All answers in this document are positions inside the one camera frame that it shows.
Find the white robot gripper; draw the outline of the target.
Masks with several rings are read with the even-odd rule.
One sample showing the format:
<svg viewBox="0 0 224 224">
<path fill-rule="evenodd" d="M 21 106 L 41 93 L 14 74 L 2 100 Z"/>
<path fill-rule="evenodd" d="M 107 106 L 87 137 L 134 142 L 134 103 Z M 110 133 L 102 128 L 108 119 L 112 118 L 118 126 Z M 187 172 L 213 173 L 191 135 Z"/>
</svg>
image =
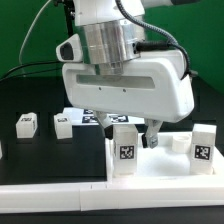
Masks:
<svg viewBox="0 0 224 224">
<path fill-rule="evenodd" d="M 123 69 L 121 75 L 98 75 L 92 65 L 64 64 L 68 100 L 76 108 L 94 110 L 109 140 L 113 124 L 107 113 L 145 118 L 142 145 L 155 148 L 162 121 L 176 123 L 194 108 L 191 81 L 183 75 L 184 57 L 178 50 L 143 52 Z"/>
</svg>

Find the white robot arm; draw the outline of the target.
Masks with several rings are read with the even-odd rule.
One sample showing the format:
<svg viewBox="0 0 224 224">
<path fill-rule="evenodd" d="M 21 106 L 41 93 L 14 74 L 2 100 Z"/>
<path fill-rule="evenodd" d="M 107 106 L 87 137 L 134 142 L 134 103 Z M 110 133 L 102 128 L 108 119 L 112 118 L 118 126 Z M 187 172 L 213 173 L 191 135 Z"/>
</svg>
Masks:
<svg viewBox="0 0 224 224">
<path fill-rule="evenodd" d="M 94 112 L 113 139 L 111 113 L 140 117 L 145 147 L 158 145 L 164 122 L 178 122 L 194 108 L 190 60 L 167 31 L 142 21 L 149 7 L 199 0 L 72 0 L 80 33 L 57 47 L 70 103 Z"/>
</svg>

